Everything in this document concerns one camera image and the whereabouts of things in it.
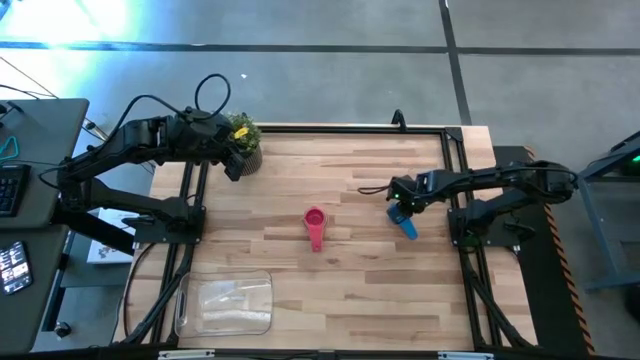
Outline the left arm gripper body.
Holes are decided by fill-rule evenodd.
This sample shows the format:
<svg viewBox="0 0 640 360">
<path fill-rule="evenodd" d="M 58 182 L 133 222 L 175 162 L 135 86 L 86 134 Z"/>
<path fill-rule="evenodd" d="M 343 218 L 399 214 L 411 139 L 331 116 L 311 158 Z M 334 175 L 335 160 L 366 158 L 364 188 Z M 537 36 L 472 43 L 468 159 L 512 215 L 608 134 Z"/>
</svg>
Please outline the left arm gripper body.
<svg viewBox="0 0 640 360">
<path fill-rule="evenodd" d="M 232 138 L 233 125 L 228 119 L 208 119 L 201 124 L 208 138 L 202 146 L 202 160 L 213 163 L 238 164 L 239 154 Z"/>
</svg>

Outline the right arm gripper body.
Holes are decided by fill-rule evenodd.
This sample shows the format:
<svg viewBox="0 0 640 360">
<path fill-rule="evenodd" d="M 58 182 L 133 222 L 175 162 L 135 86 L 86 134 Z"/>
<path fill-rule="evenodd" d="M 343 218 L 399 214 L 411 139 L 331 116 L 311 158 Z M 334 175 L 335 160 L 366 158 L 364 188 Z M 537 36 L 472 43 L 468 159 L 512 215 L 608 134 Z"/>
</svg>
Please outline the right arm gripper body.
<svg viewBox="0 0 640 360">
<path fill-rule="evenodd" d="M 388 200 L 396 201 L 395 206 L 401 214 L 422 213 L 435 202 L 432 195 L 434 182 L 432 172 L 420 173 L 415 178 L 394 176 L 389 182 Z"/>
</svg>

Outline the blue measuring cup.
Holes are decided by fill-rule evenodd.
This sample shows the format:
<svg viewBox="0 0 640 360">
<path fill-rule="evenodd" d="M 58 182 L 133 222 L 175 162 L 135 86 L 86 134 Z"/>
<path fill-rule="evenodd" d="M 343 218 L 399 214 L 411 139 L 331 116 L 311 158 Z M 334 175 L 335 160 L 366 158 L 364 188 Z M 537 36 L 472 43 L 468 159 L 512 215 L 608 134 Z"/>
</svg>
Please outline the blue measuring cup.
<svg viewBox="0 0 640 360">
<path fill-rule="evenodd" d="M 418 238 L 418 232 L 411 217 L 405 215 L 397 203 L 391 204 L 387 208 L 386 213 L 389 220 L 396 225 L 409 240 L 416 240 Z"/>
</svg>

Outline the red measuring cup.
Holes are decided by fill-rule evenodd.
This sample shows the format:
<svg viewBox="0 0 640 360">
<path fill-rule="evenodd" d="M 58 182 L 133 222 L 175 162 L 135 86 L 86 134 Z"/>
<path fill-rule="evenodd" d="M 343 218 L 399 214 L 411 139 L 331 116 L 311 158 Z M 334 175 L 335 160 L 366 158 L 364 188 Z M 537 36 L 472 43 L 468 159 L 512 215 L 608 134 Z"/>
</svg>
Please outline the red measuring cup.
<svg viewBox="0 0 640 360">
<path fill-rule="evenodd" d="M 327 225 L 326 213 L 319 207 L 310 207 L 304 213 L 303 223 L 309 235 L 312 251 L 321 252 Z"/>
</svg>

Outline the clear plastic basket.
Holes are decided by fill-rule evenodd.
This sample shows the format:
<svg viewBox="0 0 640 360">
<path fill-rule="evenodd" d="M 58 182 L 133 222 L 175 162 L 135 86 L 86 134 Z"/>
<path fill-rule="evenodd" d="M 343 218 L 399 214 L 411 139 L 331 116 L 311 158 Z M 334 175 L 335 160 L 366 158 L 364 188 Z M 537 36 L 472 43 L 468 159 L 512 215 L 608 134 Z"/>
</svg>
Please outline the clear plastic basket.
<svg viewBox="0 0 640 360">
<path fill-rule="evenodd" d="M 180 338 L 262 335 L 272 324 L 274 291 L 265 270 L 186 274 L 176 292 Z"/>
</svg>

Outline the green plant in ribbed pot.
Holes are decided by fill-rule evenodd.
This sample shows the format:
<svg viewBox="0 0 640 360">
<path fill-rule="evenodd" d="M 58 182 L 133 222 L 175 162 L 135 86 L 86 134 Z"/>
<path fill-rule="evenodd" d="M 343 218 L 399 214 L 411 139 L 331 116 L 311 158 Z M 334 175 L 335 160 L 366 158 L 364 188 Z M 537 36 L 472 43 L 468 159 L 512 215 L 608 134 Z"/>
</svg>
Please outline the green plant in ribbed pot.
<svg viewBox="0 0 640 360">
<path fill-rule="evenodd" d="M 263 162 L 260 144 L 262 132 L 254 123 L 253 118 L 245 112 L 228 113 L 227 118 L 233 125 L 233 139 L 245 159 L 242 176 L 252 175 L 260 169 Z M 247 127 L 249 133 L 240 139 L 235 139 L 234 133 L 242 127 Z"/>
</svg>

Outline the black floor mat hazard stripe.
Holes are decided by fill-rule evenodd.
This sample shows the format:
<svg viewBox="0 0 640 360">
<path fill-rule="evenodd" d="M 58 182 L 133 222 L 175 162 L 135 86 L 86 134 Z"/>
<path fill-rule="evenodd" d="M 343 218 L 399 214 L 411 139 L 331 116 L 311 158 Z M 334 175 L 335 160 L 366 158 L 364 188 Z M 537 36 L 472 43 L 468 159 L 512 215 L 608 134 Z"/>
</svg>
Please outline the black floor mat hazard stripe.
<svg viewBox="0 0 640 360">
<path fill-rule="evenodd" d="M 516 216 L 536 230 L 524 242 L 518 260 L 538 347 L 504 349 L 495 359 L 586 359 L 595 349 L 551 209 L 536 204 L 517 211 Z"/>
</svg>

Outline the black desk support beam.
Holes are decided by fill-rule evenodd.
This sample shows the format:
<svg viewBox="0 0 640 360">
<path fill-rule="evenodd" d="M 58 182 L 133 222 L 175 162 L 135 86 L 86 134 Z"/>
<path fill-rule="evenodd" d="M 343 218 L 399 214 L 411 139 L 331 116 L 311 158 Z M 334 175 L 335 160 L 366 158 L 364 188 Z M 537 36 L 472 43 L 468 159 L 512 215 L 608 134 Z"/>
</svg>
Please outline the black desk support beam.
<svg viewBox="0 0 640 360">
<path fill-rule="evenodd" d="M 66 225 L 76 233 L 80 233 L 127 255 L 134 254 L 133 235 L 86 211 L 70 211 L 60 201 L 55 205 L 50 222 L 52 224 Z"/>
</svg>

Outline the white booklet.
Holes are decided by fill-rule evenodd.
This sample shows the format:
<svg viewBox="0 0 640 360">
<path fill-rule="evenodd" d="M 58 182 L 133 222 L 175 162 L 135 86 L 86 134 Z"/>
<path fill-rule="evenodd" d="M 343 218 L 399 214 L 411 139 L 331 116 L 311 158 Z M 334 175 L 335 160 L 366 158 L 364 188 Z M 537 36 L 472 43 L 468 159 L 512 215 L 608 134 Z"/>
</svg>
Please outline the white booklet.
<svg viewBox="0 0 640 360">
<path fill-rule="evenodd" d="M 125 218 L 132 217 L 136 217 L 136 214 L 122 210 L 100 209 L 98 212 L 99 219 L 134 235 L 135 230 L 123 222 Z M 130 263 L 132 259 L 131 255 L 112 249 L 96 240 L 91 241 L 87 254 L 87 262 L 94 265 L 125 264 Z"/>
</svg>

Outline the grey-blue metal cart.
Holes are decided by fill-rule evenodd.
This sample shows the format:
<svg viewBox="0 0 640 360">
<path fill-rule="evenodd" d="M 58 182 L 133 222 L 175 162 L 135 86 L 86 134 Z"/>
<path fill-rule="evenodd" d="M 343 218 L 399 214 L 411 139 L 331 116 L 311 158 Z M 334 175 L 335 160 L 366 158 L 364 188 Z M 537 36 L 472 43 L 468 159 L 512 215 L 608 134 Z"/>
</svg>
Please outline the grey-blue metal cart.
<svg viewBox="0 0 640 360">
<path fill-rule="evenodd" d="M 577 173 L 576 209 L 595 245 L 597 275 L 588 291 L 640 285 L 640 130 L 589 150 L 560 154 Z"/>
</svg>

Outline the black keyboard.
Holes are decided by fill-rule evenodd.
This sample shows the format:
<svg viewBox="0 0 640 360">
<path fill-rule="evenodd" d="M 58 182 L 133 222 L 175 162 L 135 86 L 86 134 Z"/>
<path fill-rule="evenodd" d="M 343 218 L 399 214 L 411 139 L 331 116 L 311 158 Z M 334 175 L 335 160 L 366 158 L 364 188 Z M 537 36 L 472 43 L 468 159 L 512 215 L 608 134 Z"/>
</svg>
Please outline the black keyboard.
<svg viewBox="0 0 640 360">
<path fill-rule="evenodd" d="M 30 173 L 30 165 L 0 166 L 0 218 L 17 215 L 29 183 Z"/>
</svg>

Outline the teal carabiner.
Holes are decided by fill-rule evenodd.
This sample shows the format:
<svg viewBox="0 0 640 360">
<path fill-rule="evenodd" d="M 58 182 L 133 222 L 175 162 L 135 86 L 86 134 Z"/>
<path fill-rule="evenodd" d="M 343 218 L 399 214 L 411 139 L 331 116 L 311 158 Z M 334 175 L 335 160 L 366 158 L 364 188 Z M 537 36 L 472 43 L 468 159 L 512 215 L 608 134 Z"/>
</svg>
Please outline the teal carabiner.
<svg viewBox="0 0 640 360">
<path fill-rule="evenodd" d="M 9 136 L 2 144 L 0 144 L 0 163 L 15 159 L 19 155 L 19 142 L 15 136 Z"/>
</svg>

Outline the black smartphone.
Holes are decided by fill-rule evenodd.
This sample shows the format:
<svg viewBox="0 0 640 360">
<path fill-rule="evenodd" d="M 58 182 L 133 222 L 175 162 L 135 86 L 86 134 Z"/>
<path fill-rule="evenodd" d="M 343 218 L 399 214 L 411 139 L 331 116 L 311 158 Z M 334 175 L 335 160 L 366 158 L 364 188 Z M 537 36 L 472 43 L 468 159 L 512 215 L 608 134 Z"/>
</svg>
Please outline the black smartphone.
<svg viewBox="0 0 640 360">
<path fill-rule="evenodd" d="M 0 249 L 0 289 L 12 295 L 32 284 L 27 251 L 22 241 Z"/>
</svg>

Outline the black aluminium table frame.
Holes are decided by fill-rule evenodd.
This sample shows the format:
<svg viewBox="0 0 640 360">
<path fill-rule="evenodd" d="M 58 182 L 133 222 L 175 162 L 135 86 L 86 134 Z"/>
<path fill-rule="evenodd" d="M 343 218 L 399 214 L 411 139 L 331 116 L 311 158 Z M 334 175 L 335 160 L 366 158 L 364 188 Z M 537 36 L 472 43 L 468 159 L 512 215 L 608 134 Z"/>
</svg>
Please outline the black aluminium table frame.
<svg viewBox="0 0 640 360">
<path fill-rule="evenodd" d="M 183 347 L 299 350 L 469 350 L 473 346 L 459 255 L 449 240 L 448 208 L 414 217 L 405 238 L 386 215 L 383 195 L 365 186 L 393 176 L 457 167 L 463 148 L 473 168 L 494 164 L 484 127 L 419 126 L 401 133 L 304 125 L 268 128 L 253 175 L 207 175 L 198 273 L 265 270 L 274 313 L 262 335 L 199 337 Z M 303 223 L 310 207 L 327 216 L 323 249 L 313 252 Z"/>
</svg>

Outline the silver table bracket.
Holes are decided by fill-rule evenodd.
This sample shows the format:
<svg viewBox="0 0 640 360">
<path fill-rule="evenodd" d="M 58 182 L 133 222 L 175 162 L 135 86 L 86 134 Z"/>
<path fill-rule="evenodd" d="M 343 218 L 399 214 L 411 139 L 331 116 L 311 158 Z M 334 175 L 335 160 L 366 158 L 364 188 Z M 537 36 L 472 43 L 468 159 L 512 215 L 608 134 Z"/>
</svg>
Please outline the silver table bracket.
<svg viewBox="0 0 640 360">
<path fill-rule="evenodd" d="M 160 351 L 157 360 L 211 360 L 215 356 L 215 351 L 211 349 L 175 349 Z"/>
<path fill-rule="evenodd" d="M 438 360 L 495 360 L 495 357 L 492 353 L 441 351 Z"/>
</svg>

